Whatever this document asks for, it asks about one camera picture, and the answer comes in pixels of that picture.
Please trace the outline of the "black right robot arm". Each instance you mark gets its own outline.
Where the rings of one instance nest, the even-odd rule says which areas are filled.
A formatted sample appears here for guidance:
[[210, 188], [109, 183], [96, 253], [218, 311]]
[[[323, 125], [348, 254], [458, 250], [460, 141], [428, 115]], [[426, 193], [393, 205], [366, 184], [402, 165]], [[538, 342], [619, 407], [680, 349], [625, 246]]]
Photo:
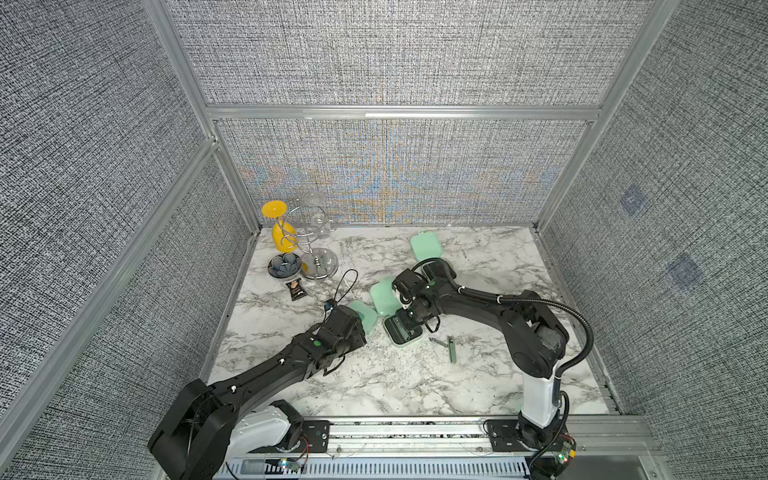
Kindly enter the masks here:
[[[518, 413], [518, 441], [544, 452], [564, 433], [569, 398], [562, 392], [566, 371], [585, 361], [594, 347], [594, 332], [576, 309], [525, 290], [517, 295], [492, 294], [461, 285], [451, 264], [428, 258], [403, 270], [392, 281], [401, 308], [395, 317], [407, 330], [427, 328], [453, 315], [492, 327], [504, 337], [510, 357], [522, 372], [523, 406]], [[558, 310], [576, 320], [586, 340], [579, 353], [566, 358], [570, 335]]]

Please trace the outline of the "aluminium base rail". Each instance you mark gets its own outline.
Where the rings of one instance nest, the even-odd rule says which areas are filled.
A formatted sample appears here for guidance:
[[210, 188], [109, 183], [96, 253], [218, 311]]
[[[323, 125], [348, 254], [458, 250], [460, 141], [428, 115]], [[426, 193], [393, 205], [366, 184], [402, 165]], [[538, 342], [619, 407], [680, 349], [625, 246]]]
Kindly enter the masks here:
[[538, 456], [507, 416], [251, 414], [230, 438], [186, 420], [151, 452], [169, 479], [670, 479], [637, 416], [573, 415]]

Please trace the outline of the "black white patterned bowl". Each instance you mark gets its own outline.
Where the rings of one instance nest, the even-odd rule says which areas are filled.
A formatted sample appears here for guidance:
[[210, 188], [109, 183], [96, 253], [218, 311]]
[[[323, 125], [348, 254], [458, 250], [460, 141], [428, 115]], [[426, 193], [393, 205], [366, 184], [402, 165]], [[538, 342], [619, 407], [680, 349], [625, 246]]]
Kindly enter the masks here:
[[288, 279], [297, 275], [302, 267], [300, 256], [294, 253], [282, 253], [274, 256], [267, 265], [270, 276], [276, 279]]

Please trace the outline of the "clear glass cup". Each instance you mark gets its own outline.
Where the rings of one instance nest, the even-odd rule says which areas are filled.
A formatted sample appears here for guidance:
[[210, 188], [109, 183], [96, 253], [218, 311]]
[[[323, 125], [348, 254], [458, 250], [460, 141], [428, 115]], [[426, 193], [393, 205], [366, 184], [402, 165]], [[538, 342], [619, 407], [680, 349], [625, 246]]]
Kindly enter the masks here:
[[319, 192], [309, 193], [304, 199], [305, 207], [308, 210], [309, 225], [318, 239], [326, 238], [331, 230], [331, 218], [328, 215], [328, 201], [326, 197]]

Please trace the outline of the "large clipper lower table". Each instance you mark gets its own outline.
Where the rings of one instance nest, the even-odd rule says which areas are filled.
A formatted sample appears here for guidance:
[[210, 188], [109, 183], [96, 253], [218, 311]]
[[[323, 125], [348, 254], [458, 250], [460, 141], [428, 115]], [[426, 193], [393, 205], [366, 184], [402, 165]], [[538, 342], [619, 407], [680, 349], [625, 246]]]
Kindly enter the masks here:
[[447, 345], [448, 345], [448, 351], [449, 351], [449, 359], [452, 364], [457, 363], [457, 353], [456, 353], [456, 344], [455, 340], [452, 336], [449, 336], [447, 338]]

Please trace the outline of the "chrome cup holder stand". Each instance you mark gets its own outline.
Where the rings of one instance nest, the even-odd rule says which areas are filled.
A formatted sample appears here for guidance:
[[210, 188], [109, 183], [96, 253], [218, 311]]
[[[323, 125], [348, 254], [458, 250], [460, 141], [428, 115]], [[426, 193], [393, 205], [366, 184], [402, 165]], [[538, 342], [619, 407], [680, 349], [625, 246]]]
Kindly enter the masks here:
[[318, 239], [309, 225], [309, 215], [305, 204], [289, 206], [285, 215], [280, 217], [296, 230], [297, 251], [301, 257], [301, 275], [308, 280], [327, 280], [339, 268], [336, 253], [321, 245], [326, 238]]

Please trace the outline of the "black snack packet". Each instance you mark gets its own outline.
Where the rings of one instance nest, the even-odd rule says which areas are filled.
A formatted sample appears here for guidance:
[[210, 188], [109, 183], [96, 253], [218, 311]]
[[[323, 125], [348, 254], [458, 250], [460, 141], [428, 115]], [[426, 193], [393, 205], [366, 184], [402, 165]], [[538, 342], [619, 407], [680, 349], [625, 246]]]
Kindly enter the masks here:
[[289, 290], [290, 298], [292, 301], [297, 301], [307, 296], [307, 292], [302, 286], [301, 280], [299, 278], [287, 282], [286, 287]]

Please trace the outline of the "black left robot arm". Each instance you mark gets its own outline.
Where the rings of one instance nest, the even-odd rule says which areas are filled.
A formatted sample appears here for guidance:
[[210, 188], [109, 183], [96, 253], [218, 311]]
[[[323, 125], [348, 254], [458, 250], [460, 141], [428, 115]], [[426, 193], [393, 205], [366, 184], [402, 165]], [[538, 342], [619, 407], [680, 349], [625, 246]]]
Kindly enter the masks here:
[[361, 316], [337, 306], [273, 357], [234, 377], [185, 385], [150, 436], [148, 450], [171, 479], [211, 479], [238, 421], [285, 388], [366, 344]]

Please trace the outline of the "green nail kit case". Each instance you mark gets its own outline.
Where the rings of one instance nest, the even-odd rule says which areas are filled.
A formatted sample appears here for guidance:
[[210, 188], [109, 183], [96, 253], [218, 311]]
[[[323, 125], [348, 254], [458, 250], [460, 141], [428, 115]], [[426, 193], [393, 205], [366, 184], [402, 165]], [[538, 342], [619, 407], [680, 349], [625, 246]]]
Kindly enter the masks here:
[[456, 272], [447, 260], [435, 261], [443, 255], [442, 245], [435, 232], [424, 231], [410, 239], [417, 268], [430, 280], [437, 277], [456, 279]]
[[370, 296], [391, 343], [398, 348], [404, 348], [420, 340], [424, 336], [424, 330], [421, 326], [407, 330], [398, 320], [396, 312], [402, 304], [393, 289], [393, 281], [391, 277], [378, 281], [371, 287]]
[[365, 335], [370, 335], [377, 325], [379, 319], [378, 312], [359, 300], [350, 302], [348, 307], [359, 314]]

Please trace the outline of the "green nail kit case front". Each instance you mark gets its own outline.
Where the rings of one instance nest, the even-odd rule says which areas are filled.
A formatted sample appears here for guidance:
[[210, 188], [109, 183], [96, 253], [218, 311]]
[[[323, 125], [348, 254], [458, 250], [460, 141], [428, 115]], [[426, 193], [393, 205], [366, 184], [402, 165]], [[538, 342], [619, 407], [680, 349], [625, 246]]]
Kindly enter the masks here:
[[377, 325], [379, 319], [378, 312], [359, 300], [350, 302], [348, 307], [359, 314], [365, 335], [370, 335]]

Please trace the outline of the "yellow cup on stand top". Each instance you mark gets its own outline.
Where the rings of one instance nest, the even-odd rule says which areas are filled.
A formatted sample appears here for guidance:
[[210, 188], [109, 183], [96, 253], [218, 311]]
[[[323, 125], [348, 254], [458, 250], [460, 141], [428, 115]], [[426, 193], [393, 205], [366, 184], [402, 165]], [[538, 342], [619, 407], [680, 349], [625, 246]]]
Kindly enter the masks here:
[[261, 209], [265, 218], [278, 219], [287, 212], [287, 204], [282, 200], [272, 200], [266, 202]]

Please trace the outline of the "yellow plastic cup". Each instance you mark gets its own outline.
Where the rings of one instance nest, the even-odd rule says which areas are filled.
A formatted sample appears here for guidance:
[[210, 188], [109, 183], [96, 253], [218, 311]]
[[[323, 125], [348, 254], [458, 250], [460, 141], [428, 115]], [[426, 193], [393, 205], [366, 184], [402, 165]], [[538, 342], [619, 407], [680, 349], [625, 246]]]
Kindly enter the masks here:
[[297, 249], [295, 228], [283, 219], [278, 219], [272, 228], [272, 239], [275, 248], [281, 253], [291, 253]]

